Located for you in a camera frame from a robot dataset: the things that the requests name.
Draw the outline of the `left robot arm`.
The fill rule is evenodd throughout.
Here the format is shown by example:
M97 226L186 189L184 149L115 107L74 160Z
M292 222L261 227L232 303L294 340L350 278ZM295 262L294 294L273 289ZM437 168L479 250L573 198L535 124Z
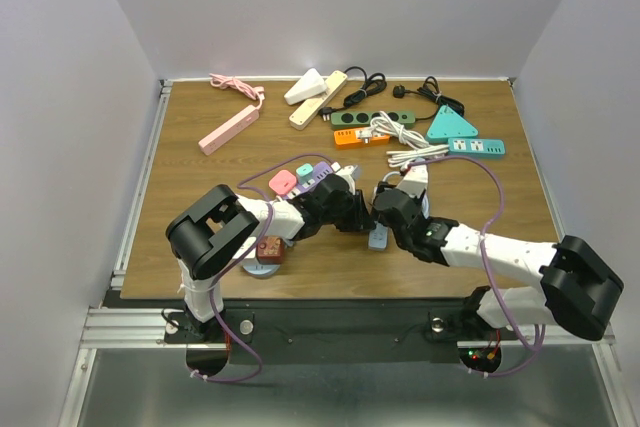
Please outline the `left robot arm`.
M350 233L374 229L363 193L351 177L330 174L308 192L274 201L246 198L220 184L196 201L165 232L181 269L191 333L202 341L221 333L218 283L224 270L252 246L250 238L296 242L325 225Z

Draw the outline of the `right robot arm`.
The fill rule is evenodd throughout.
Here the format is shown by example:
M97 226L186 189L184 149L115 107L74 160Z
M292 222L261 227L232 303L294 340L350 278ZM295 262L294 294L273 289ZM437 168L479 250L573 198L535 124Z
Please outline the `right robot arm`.
M488 290L461 311L461 328L472 337L507 325L538 324L597 341L624 289L621 278L579 237L550 243L482 234L452 219L424 216L421 201L397 188L377 194L373 210L398 247L421 261L478 268L488 278L521 282L499 293Z

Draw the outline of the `dark red cube socket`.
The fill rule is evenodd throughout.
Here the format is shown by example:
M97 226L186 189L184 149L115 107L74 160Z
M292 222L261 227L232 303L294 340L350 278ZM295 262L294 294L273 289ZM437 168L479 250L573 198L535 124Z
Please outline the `dark red cube socket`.
M256 258L261 265L280 265L284 260L286 244L280 237L263 237L256 247Z

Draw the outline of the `teal cube adapter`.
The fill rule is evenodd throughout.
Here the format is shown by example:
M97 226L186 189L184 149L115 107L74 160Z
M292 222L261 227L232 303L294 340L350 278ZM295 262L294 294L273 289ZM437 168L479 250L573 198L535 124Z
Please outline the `teal cube adapter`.
M313 172L314 172L314 166L310 163L305 163L301 166L299 166L295 173L296 173L296 177L297 177L297 181L300 184L304 184L306 182L308 182L309 180L313 179Z

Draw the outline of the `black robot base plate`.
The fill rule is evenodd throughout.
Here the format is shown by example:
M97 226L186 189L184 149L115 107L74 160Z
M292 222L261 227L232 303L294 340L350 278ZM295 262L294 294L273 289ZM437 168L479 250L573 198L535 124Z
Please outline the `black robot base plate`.
M494 372L513 334L490 327L471 298L228 300L231 331L184 309L162 315L165 341L214 373L231 365L432 362Z

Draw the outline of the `light blue power strip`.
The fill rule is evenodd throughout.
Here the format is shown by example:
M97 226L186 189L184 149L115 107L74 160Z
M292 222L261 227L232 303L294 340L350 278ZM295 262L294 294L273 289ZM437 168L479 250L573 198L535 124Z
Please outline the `light blue power strip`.
M388 228L380 223L369 232L368 248L373 251L384 251L388 246Z

